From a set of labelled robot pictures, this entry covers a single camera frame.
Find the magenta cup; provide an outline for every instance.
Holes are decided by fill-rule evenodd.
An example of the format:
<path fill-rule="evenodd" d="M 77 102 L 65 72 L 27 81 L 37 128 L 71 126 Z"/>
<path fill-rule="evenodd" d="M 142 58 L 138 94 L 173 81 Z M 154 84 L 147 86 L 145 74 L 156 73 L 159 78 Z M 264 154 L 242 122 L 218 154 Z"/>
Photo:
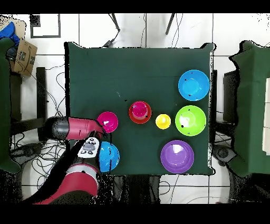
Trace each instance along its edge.
<path fill-rule="evenodd" d="M 148 114 L 147 106 L 142 101 L 137 101 L 132 106 L 132 114 L 134 118 L 138 120 L 143 120 Z"/>
<path fill-rule="evenodd" d="M 107 133 L 113 132 L 118 126 L 117 116 L 113 112 L 103 112 L 98 117 L 98 122 Z"/>

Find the blue object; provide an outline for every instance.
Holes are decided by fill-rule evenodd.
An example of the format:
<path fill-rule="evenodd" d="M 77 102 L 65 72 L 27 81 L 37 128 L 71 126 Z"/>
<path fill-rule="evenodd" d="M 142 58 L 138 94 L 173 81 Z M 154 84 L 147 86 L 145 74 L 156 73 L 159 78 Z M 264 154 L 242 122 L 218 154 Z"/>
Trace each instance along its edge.
<path fill-rule="evenodd" d="M 110 163 L 113 170 L 119 163 L 120 155 L 118 149 L 109 142 L 102 142 L 99 154 L 100 172 L 109 172 Z"/>
<path fill-rule="evenodd" d="M 199 70 L 186 71 L 179 79 L 178 90 L 189 101 L 203 99 L 210 88 L 208 77 Z"/>
<path fill-rule="evenodd" d="M 15 34 L 15 25 L 13 22 L 10 22 L 8 26 L 0 31 L 0 39 L 1 38 L 10 38 L 15 43 L 15 46 L 19 45 L 20 39 Z"/>

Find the white tile floor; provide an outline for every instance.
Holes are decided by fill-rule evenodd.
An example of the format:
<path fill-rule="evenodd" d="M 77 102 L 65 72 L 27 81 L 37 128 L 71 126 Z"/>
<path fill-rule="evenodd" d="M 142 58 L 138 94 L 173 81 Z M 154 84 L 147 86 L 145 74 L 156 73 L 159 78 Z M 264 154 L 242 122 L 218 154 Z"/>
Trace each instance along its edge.
<path fill-rule="evenodd" d="M 142 46 L 145 47 L 146 32 L 143 13 L 139 14 L 115 14 L 121 32 L 117 36 L 113 47 Z M 37 46 L 37 56 L 32 75 L 35 76 L 36 67 L 61 66 L 64 63 L 65 41 L 73 41 L 80 46 L 90 48 L 102 46 L 107 40 L 111 40 L 117 34 L 117 30 L 107 14 L 61 14 L 61 38 L 30 38 L 29 15 L 13 15 L 14 18 L 24 20 L 26 23 L 25 39 Z M 57 16 L 41 14 L 41 22 L 44 25 L 34 28 L 34 35 L 56 35 Z M 168 48 L 199 48 L 204 43 L 214 42 L 217 49 L 214 52 L 214 69 L 218 71 L 217 79 L 217 110 L 223 111 L 223 76 L 225 72 L 235 70 L 229 56 L 239 51 L 239 44 L 243 40 L 253 40 L 257 44 L 265 46 L 270 42 L 269 14 L 177 14 L 168 35 L 165 35 L 170 13 L 147 14 L 147 47 Z M 56 99 L 57 104 L 63 99 L 64 91 L 56 83 L 56 75 L 64 71 L 64 67 L 47 70 L 47 90 Z M 58 77 L 59 83 L 64 87 L 64 74 Z M 22 84 L 22 117 L 30 119 L 36 117 L 36 82 L 33 77 L 23 79 Z M 50 98 L 48 103 L 48 116 L 55 115 L 55 107 Z M 60 105 L 60 111 L 65 113 L 65 101 Z M 222 120 L 222 114 L 217 113 L 217 119 Z M 22 144 L 37 142 L 37 132 L 32 130 L 26 133 Z M 218 165 L 212 158 L 211 165 L 215 169 L 212 176 L 180 175 L 176 183 L 177 175 L 164 175 L 161 177 L 160 196 L 161 203 L 226 203 L 229 195 L 229 177 L 225 167 Z M 40 174 L 35 172 L 28 162 L 23 172 L 23 193 L 27 198 L 37 190 L 37 180 Z"/>

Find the table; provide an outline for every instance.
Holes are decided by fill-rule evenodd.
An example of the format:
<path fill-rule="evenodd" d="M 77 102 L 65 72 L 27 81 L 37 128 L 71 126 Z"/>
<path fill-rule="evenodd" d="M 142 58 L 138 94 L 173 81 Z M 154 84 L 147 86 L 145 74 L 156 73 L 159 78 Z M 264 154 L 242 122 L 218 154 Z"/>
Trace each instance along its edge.
<path fill-rule="evenodd" d="M 178 91 L 178 80 L 191 69 L 210 77 L 213 48 L 209 43 L 200 49 L 85 49 L 65 43 L 66 115 L 97 119 L 100 113 L 112 111 L 118 116 L 112 142 L 119 149 L 120 162 L 111 174 L 170 174 L 160 162 L 160 152 L 173 139 L 187 142 L 194 150 L 194 164 L 185 174 L 213 174 L 208 167 L 208 125 L 193 137 L 179 133 L 175 126 L 175 115 L 183 106 L 198 106 L 208 115 L 208 95 L 187 101 Z M 128 115 L 137 100 L 152 109 L 143 125 L 133 123 Z M 171 117 L 168 129 L 155 125 L 159 114 Z"/>

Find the green tablecloth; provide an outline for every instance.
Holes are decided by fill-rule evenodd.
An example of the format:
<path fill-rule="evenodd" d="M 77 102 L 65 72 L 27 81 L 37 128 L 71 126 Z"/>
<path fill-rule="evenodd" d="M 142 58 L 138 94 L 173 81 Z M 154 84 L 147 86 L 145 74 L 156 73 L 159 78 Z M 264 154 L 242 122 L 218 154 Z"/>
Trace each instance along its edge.
<path fill-rule="evenodd" d="M 9 38 L 0 39 L 0 170 L 17 173 L 20 166 L 9 157 L 9 140 L 11 133 L 11 91 L 9 62 L 6 59 L 6 51 L 14 45 Z"/>
<path fill-rule="evenodd" d="M 200 107 L 208 121 L 208 95 L 197 102 L 187 101 L 178 91 L 178 81 L 190 69 L 209 77 L 213 44 L 201 49 L 84 49 L 68 43 L 68 48 L 70 115 L 97 119 L 102 112 L 112 111 L 118 117 L 112 142 L 119 149 L 120 162 L 112 174 L 169 174 L 160 162 L 160 152 L 174 139 L 187 142 L 194 150 L 194 164 L 186 173 L 213 174 L 208 167 L 208 126 L 193 137 L 179 133 L 175 126 L 177 111 L 186 105 Z M 150 120 L 142 125 L 128 115 L 137 100 L 152 108 Z M 155 125 L 159 114 L 171 117 L 168 129 Z"/>
<path fill-rule="evenodd" d="M 238 124 L 230 168 L 239 176 L 270 174 L 270 156 L 262 151 L 266 78 L 270 77 L 270 48 L 244 41 L 231 57 L 240 75 L 237 89 Z"/>

